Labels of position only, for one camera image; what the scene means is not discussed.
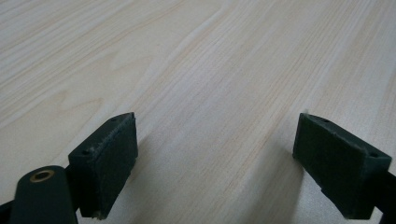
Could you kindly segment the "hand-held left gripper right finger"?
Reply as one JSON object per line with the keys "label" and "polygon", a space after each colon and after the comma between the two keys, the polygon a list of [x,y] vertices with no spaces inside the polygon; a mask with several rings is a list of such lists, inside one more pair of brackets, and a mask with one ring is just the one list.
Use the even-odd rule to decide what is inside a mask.
{"label": "hand-held left gripper right finger", "polygon": [[335,123],[299,116],[292,156],[346,219],[392,218],[392,157]]}

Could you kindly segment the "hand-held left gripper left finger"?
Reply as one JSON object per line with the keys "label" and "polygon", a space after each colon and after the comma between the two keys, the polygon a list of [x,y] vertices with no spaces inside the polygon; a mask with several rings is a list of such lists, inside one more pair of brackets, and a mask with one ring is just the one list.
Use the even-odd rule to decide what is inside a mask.
{"label": "hand-held left gripper left finger", "polygon": [[133,112],[108,119],[68,155],[83,217],[107,218],[137,157]]}

